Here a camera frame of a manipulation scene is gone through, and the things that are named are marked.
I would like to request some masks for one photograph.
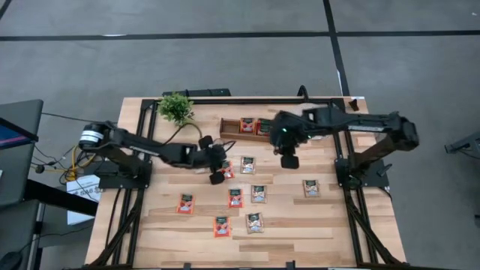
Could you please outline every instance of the computer monitor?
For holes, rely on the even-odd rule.
[[[38,136],[0,118],[0,149],[38,142]]]

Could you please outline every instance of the wooden table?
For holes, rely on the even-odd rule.
[[[135,133],[141,100],[137,97],[124,99],[119,127]],[[350,101],[351,98],[345,97],[345,100]],[[368,112],[365,100],[359,100],[358,105],[360,113]],[[272,119],[279,110],[292,106],[194,105],[193,110],[195,124],[203,134],[217,138],[221,118]],[[145,119],[143,134],[147,132],[149,115]],[[154,140],[165,141],[175,130],[173,124],[159,116]],[[371,133],[353,132],[352,138],[357,152],[375,143]],[[198,139],[197,131],[186,127],[173,141],[196,143]],[[292,260],[296,261],[298,267],[354,266],[344,195],[338,187],[333,165],[336,151],[332,137],[311,140],[302,145],[297,150],[299,169],[282,169],[280,156],[273,155],[272,149],[271,145],[264,142],[239,140],[227,153],[235,164],[236,177],[215,186],[210,185],[209,174],[198,175],[192,170],[172,168],[160,159],[153,158],[154,175],[143,201],[134,267],[182,267],[183,263],[192,263],[193,267],[284,267],[285,262]],[[256,157],[255,175],[239,173],[243,155]],[[304,179],[318,180],[320,197],[305,198],[302,187]],[[251,185],[268,185],[267,204],[251,203]],[[227,207],[229,188],[243,189],[244,208]],[[175,213],[181,193],[196,196],[193,215]],[[404,261],[390,199],[375,187],[364,188],[364,193],[373,231],[395,257]],[[102,194],[85,263],[93,261],[104,249],[115,195],[116,190],[107,190]],[[121,194],[112,234],[119,223],[122,197]],[[262,212],[265,232],[247,234],[245,215],[255,212]],[[230,238],[213,236],[213,218],[222,215],[231,217]],[[368,261],[365,236],[361,229],[358,230],[364,261]],[[126,260],[128,239],[125,237],[122,245],[121,263]]]

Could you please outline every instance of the cable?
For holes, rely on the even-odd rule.
[[[30,166],[30,168],[36,170],[37,167],[34,167],[34,166]],[[67,170],[66,169],[44,169],[43,170],[44,172],[49,172],[49,173],[64,173],[66,172]]]
[[[19,250],[19,253],[21,253],[26,247],[28,247],[29,245],[31,245],[33,242],[37,241],[38,239],[42,238],[42,237],[45,237],[45,236],[66,236],[66,235],[69,235],[71,233],[78,233],[80,231],[83,231],[83,230],[86,230],[88,228],[92,228],[93,227],[93,224],[90,225],[90,226],[86,226],[86,227],[83,227],[82,229],[77,229],[77,230],[74,230],[74,231],[70,231],[70,232],[65,232],[65,233],[47,233],[46,235],[40,235],[38,236],[37,238],[31,240],[28,244],[24,245],[20,250]]]
[[[110,222],[108,223],[108,230],[106,231],[106,240],[105,240],[105,248],[108,247],[108,243],[110,240],[110,231],[112,230],[112,223],[113,223],[113,216],[115,215],[115,210],[117,208],[117,201],[119,200],[120,191],[122,189],[118,189],[117,194],[115,195],[115,199],[113,200],[113,207],[112,207],[112,214],[110,215]]]
[[[46,115],[46,116],[54,116],[54,117],[59,117],[59,118],[63,118],[63,119],[70,119],[70,120],[74,120],[74,121],[80,121],[80,122],[88,122],[88,123],[98,123],[100,121],[95,121],[95,120],[88,120],[88,119],[81,119],[81,118],[75,118],[75,117],[70,117],[70,116],[64,116],[64,115],[58,115],[58,114],[55,114],[55,113],[49,113],[49,112],[42,112],[43,115]]]
[[[88,155],[84,152],[84,151],[81,151],[79,156],[77,156],[77,149],[78,149],[78,145],[75,145],[73,147],[73,151],[72,151],[72,165],[67,169],[67,173],[65,174],[64,178],[65,178],[65,181],[66,182],[70,182],[70,181],[75,181],[78,179],[78,168],[81,168],[83,169],[84,167],[88,166],[96,157],[96,154],[92,155],[85,163],[83,164],[80,164],[80,161],[85,159],[85,158],[88,158]]]
[[[85,188],[83,188],[83,186],[78,182],[78,180],[76,181],[76,184],[79,185],[80,188],[82,188],[83,192],[85,192],[85,194],[87,194],[87,196],[90,197],[91,200],[98,203],[98,201],[92,198],[92,196],[90,196],[90,193],[87,190],[85,190]]]
[[[34,147],[35,147],[35,149],[37,149],[37,151],[38,151],[38,152],[39,152],[41,155],[43,155],[45,158],[51,158],[51,159],[53,159],[54,161],[57,161],[57,160],[56,160],[56,158],[54,158],[54,157],[52,157],[52,156],[49,156],[49,155],[46,155],[46,154],[44,154],[44,153],[43,153],[43,152],[42,152],[42,151],[41,151],[41,150],[38,148],[38,146],[37,146],[37,145],[34,145]]]
[[[223,144],[223,146],[226,146],[226,145],[231,144],[231,146],[230,146],[229,148],[227,148],[227,149],[225,150],[225,152],[228,152],[236,143],[237,143],[237,141],[228,141],[228,142],[225,142],[225,143]]]
[[[32,157],[33,157],[34,159],[36,159],[37,161],[40,161],[40,162],[42,163],[42,165],[47,165],[47,164],[48,164],[47,162],[41,160],[41,159],[38,158],[38,157],[35,157],[35,156],[32,156]]]
[[[392,195],[390,194],[390,192],[388,192],[384,187],[378,187],[378,188],[381,191],[385,192],[390,197],[390,200],[393,202]]]
[[[464,150],[462,150],[462,149],[460,149],[460,150],[458,150],[458,151],[459,151],[460,153],[462,153],[462,154],[466,155],[467,157],[470,157],[470,158],[475,158],[475,159],[478,159],[478,160],[480,160],[480,157],[476,157],[476,156],[474,156],[474,155],[472,155],[472,154],[469,154],[469,153],[465,152],[465,151],[464,151]]]
[[[182,128],[185,128],[188,125],[194,126],[198,130],[198,133],[200,134],[200,139],[203,138],[202,131],[200,130],[199,127],[197,127],[193,123],[186,123],[186,124],[183,124],[181,127],[179,127],[178,130],[175,131],[175,133],[166,142],[163,143],[163,145],[166,145],[167,143],[169,143],[173,139],[173,137],[175,137],[182,130]]]

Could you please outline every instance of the green plant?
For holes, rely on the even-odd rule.
[[[158,104],[158,112],[165,116],[164,119],[168,121],[174,121],[175,125],[181,126],[192,120],[194,112],[192,112],[193,101],[188,101],[188,98],[178,93],[173,93],[170,96],[166,96]]]

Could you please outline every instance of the black metal frame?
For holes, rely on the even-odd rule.
[[[327,104],[329,106],[339,107],[341,110],[345,110],[345,103],[343,98],[309,98],[307,90],[302,86],[298,90],[297,96],[303,98],[278,98],[278,99],[265,99],[265,98],[237,98],[237,99],[201,99],[201,100],[192,100],[193,104],[202,105],[202,104],[301,104],[304,102],[314,103],[314,104]],[[142,130],[145,125],[146,111],[148,108],[151,108],[152,114],[150,115],[150,123],[148,125],[147,138],[153,138],[153,131],[155,129],[155,121],[157,114],[154,113],[158,107],[158,101],[155,99],[144,99],[142,100],[142,107],[139,115],[139,124],[137,126],[136,134],[142,135]],[[346,139],[346,146],[348,148],[348,155],[352,155],[354,152],[352,137],[349,131],[344,132]],[[333,135],[335,149],[337,152],[337,159],[343,159],[344,154],[342,152],[342,145],[338,133]],[[149,155],[145,155],[144,160],[147,161],[150,158]],[[337,175],[337,177],[348,177],[348,175]],[[388,250],[382,245],[381,241],[375,236],[375,233],[370,228],[370,221],[368,218],[368,210],[365,202],[365,195],[363,193],[362,187],[356,190],[357,200],[359,209],[353,203],[353,198],[350,189],[347,186],[343,186],[343,195],[345,199],[345,205],[347,210],[347,217],[349,221],[349,228],[352,236],[352,246],[355,254],[355,262],[357,267],[371,267],[372,269],[425,269],[425,268],[416,268],[409,266],[408,264],[401,263],[396,260]],[[92,269],[131,269],[134,264],[135,249],[137,246],[137,237],[138,230],[140,225],[140,212],[143,204],[143,196],[145,193],[144,189],[139,189],[137,193],[136,202],[133,205],[132,212],[128,214],[128,207],[131,202],[131,191],[127,189],[124,195],[124,201],[121,207],[121,218],[119,223],[120,234],[115,234],[112,242],[117,242],[116,249],[114,252],[112,265],[104,265],[107,262],[108,258],[103,258],[104,262],[102,265],[96,265]],[[358,224],[362,230],[365,232],[367,237],[367,248],[370,256],[370,262],[364,262],[362,256],[362,248],[360,246],[359,232],[357,230]],[[127,251],[127,262],[126,264],[119,264],[120,250],[122,249],[122,241],[119,239],[123,238],[123,235],[127,232],[128,228],[131,225],[131,234],[130,242]],[[387,265],[378,264],[377,252],[380,254],[382,259],[387,262]],[[191,264],[185,263],[184,269],[190,269]],[[300,269],[295,267],[295,262],[286,262],[286,268],[278,269]],[[305,269],[326,269],[326,268],[305,268]]]

